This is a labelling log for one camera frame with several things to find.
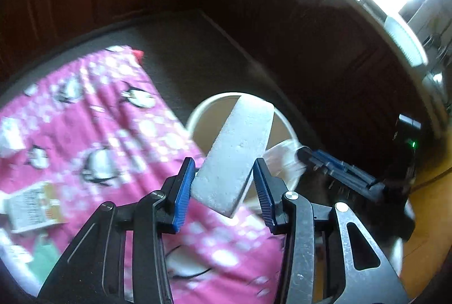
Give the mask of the dark wooden kitchen cabinets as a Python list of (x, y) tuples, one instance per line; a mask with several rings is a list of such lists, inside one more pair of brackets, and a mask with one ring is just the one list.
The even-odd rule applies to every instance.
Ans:
[(1, 77), (97, 33), (190, 11), (264, 68), (308, 143), (387, 150), (406, 132), (401, 116), (420, 123), (424, 145), (442, 133), (420, 76), (355, 0), (1, 0)]

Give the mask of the white round trash bin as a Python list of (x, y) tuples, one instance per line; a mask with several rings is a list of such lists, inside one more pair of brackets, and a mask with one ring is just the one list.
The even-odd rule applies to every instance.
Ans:
[[(185, 128), (203, 153), (211, 149), (211, 145), (240, 97), (240, 92), (214, 95), (204, 100), (191, 113)], [(278, 109), (275, 109), (267, 150), (290, 139), (299, 142), (290, 122)]]

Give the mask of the small white foam cube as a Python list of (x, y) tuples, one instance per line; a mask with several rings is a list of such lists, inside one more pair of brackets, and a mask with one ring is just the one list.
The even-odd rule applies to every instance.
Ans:
[(10, 117), (2, 118), (0, 133), (1, 158), (10, 157), (25, 148), (18, 120)]

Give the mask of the white paper towel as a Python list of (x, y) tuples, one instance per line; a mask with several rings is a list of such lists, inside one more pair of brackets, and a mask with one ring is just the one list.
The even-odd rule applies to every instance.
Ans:
[(297, 158), (297, 151), (301, 146), (296, 140), (284, 140), (263, 155), (271, 175), (281, 178), (291, 191), (296, 189), (299, 178), (307, 169)]

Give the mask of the white foam block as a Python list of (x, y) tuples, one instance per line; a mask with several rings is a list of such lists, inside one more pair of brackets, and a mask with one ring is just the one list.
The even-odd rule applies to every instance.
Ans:
[(236, 101), (192, 182), (192, 198), (231, 218), (250, 188), (256, 159), (267, 148), (274, 106), (253, 95)]

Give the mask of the pink penguin tablecloth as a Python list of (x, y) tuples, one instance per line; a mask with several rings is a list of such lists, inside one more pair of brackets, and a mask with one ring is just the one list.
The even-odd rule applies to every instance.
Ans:
[[(1, 106), (18, 120), (26, 148), (1, 158), (1, 194), (54, 185), (65, 223), (10, 239), (27, 250), (41, 287), (69, 243), (106, 201), (137, 202), (203, 155), (140, 66), (142, 53), (115, 46), (30, 83)], [(181, 231), (163, 238), (176, 303), (272, 303), (283, 241), (246, 208), (225, 218), (191, 202)]]

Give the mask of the green white medicine box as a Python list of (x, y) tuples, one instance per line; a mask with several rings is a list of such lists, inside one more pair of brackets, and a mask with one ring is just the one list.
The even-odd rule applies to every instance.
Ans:
[(7, 195), (4, 212), (16, 235), (66, 222), (57, 191), (50, 182), (37, 182)]

